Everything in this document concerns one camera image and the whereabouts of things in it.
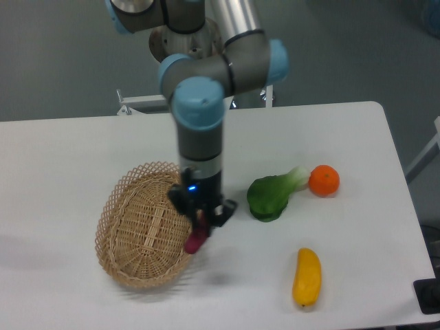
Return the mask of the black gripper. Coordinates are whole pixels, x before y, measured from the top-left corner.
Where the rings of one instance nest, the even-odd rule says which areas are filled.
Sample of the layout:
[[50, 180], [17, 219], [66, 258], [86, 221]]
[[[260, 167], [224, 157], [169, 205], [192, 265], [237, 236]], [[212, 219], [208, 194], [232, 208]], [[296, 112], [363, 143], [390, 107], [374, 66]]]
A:
[[194, 178], [195, 171], [186, 168], [181, 172], [181, 185], [173, 184], [167, 194], [176, 211], [187, 218], [192, 228], [197, 227], [197, 210], [204, 213], [207, 237], [215, 228], [223, 227], [238, 208], [234, 200], [223, 201], [221, 174], [219, 171], [199, 179]]

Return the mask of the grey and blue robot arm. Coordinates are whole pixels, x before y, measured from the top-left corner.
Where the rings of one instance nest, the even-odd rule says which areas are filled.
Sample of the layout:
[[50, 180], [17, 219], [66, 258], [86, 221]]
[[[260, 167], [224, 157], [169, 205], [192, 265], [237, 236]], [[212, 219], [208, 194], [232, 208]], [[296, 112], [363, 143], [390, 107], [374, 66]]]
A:
[[253, 1], [213, 1], [223, 49], [214, 41], [195, 50], [181, 40], [208, 31], [203, 1], [108, 1], [117, 31], [133, 34], [162, 28], [166, 57], [158, 70], [159, 90], [177, 128], [181, 182], [169, 191], [192, 231], [208, 237], [237, 208], [222, 194], [224, 99], [282, 81], [289, 70], [283, 43], [267, 38]]

